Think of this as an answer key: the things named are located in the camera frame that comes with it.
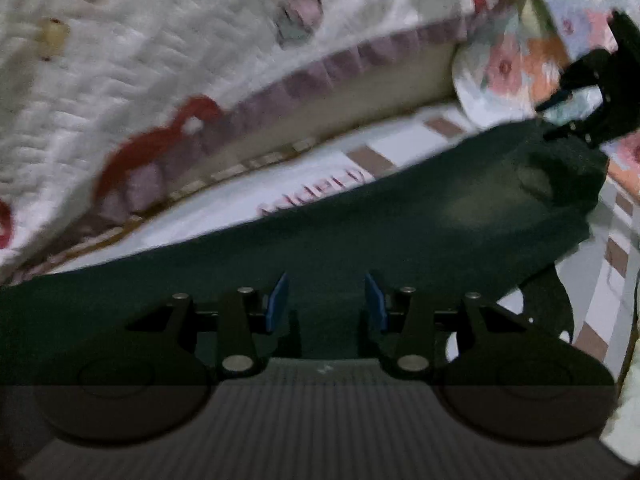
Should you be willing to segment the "dark denim jeans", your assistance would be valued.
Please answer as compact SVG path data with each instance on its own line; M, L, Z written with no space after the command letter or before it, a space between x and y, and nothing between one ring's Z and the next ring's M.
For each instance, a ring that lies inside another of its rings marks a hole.
M214 300L287 273L311 356L347 356L363 280L446 304L497 299L589 234L608 159L541 120L512 122L348 192L1 293L3 385L168 377L177 338L155 333L176 292Z

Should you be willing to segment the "floral pastel quilt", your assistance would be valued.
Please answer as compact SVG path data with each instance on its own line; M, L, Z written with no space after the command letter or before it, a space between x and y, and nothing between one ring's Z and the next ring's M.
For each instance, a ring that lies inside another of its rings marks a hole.
M560 70L596 47L614 50L611 11L639 17L639 0L512 0L477 29L452 64L457 97L474 124L533 114L558 86Z

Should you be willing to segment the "beige fleece blanket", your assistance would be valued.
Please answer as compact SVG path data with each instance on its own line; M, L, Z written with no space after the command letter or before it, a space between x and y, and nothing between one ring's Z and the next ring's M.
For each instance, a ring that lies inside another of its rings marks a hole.
M628 366L613 415L608 420L601 442L631 466L639 466L639 315L634 314L632 345Z

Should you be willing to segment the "white bear print quilt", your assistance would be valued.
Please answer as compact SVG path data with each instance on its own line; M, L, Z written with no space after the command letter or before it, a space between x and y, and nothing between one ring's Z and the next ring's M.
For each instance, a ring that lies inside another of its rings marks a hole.
M446 96L504 0L1 0L1 276L247 159Z

